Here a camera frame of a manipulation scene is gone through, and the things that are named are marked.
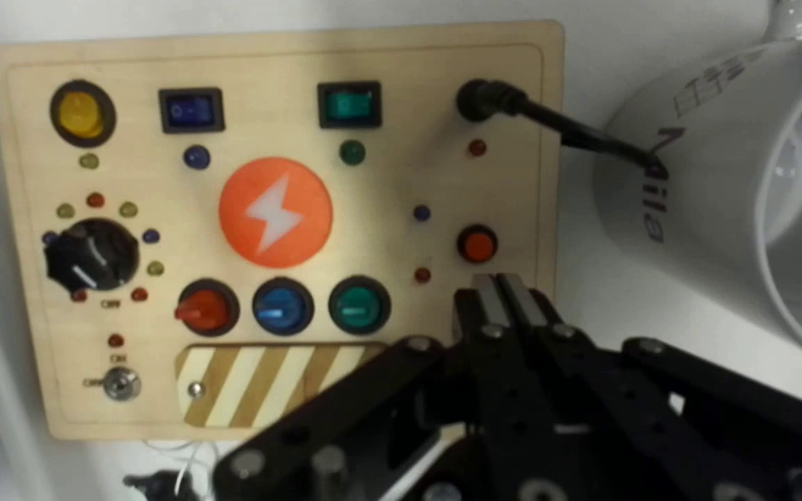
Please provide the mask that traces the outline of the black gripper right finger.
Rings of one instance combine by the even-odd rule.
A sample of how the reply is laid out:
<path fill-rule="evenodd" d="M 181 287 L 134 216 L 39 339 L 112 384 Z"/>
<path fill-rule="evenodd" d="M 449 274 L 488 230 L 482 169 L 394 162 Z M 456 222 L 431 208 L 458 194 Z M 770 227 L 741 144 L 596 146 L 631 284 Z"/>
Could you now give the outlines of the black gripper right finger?
<path fill-rule="evenodd" d="M 520 274 L 500 273 L 499 294 L 510 318 L 503 339 L 520 358 L 559 362 L 578 351 L 578 332 L 556 313 L 541 288 L 527 287 Z"/>

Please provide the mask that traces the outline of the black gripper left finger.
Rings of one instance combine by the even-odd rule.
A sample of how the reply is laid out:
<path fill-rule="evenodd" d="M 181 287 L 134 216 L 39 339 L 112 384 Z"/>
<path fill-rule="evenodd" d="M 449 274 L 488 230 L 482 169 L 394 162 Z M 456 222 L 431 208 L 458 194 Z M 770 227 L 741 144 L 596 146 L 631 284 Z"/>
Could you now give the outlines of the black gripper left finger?
<path fill-rule="evenodd" d="M 477 274 L 454 294 L 454 339 L 461 344 L 474 372 L 506 369 L 510 329 L 513 320 L 496 274 Z"/>

